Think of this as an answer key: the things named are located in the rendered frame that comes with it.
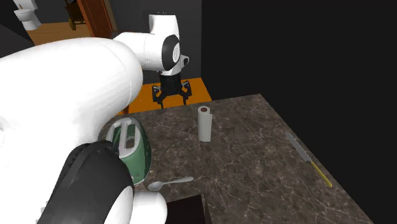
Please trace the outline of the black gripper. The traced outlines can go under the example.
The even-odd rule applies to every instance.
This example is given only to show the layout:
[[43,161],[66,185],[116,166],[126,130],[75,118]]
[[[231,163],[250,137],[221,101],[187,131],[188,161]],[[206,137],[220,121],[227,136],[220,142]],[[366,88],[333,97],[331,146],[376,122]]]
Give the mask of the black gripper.
[[188,98],[192,96],[192,89],[189,81],[181,83],[181,75],[179,73],[172,76],[161,74],[160,87],[152,86],[153,102],[159,104],[161,109],[164,108],[163,100],[165,95],[177,95],[178,93],[183,97],[183,104],[186,105]]

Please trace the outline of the white paper towel roll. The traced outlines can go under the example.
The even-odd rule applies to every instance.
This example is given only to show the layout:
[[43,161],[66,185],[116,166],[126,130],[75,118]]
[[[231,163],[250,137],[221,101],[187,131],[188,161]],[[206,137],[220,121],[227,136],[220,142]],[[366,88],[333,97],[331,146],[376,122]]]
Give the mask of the white paper towel roll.
[[211,141],[212,114],[210,108],[198,108],[198,139],[202,142]]

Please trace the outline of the silver spoon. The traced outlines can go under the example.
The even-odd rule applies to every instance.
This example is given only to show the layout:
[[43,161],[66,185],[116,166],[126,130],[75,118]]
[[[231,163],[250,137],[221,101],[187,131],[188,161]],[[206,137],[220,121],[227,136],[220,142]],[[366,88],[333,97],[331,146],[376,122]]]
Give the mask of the silver spoon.
[[151,191],[159,191],[164,185],[171,184],[171,183],[185,183],[189,181],[193,181],[194,177],[185,177],[181,179],[175,179],[173,181],[168,181],[168,182],[161,182],[161,181],[156,181],[148,185],[148,189]]

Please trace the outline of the brown wooden door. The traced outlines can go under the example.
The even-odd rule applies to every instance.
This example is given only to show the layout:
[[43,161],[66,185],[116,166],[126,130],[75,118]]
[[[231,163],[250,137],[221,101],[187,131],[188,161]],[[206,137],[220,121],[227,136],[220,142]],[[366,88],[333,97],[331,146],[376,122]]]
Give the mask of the brown wooden door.
[[117,30],[109,0],[77,0],[92,37],[113,39]]

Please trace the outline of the white toilet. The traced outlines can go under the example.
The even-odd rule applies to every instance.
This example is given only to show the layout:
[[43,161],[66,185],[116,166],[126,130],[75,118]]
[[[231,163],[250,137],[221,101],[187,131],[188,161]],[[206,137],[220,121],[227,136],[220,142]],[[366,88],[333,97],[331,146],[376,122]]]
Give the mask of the white toilet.
[[42,25],[35,14],[38,8],[35,0],[13,0],[13,2],[18,8],[14,13],[26,31],[36,30]]

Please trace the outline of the yellow-handled knife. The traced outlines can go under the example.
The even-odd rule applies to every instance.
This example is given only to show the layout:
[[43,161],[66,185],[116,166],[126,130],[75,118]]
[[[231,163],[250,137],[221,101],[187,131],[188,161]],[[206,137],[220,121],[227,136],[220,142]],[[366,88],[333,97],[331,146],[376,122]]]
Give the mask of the yellow-handled knife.
[[302,146],[299,144],[299,142],[289,133],[285,132],[285,135],[289,142],[293,145],[295,150],[298,152],[298,154],[301,156],[301,158],[305,162],[309,162],[316,170],[316,172],[321,176],[323,181],[326,183],[328,187],[332,187],[332,183],[330,180],[325,176],[325,174],[320,170],[320,168],[313,162],[313,160],[308,156],[308,154],[305,152],[305,150],[302,148]]

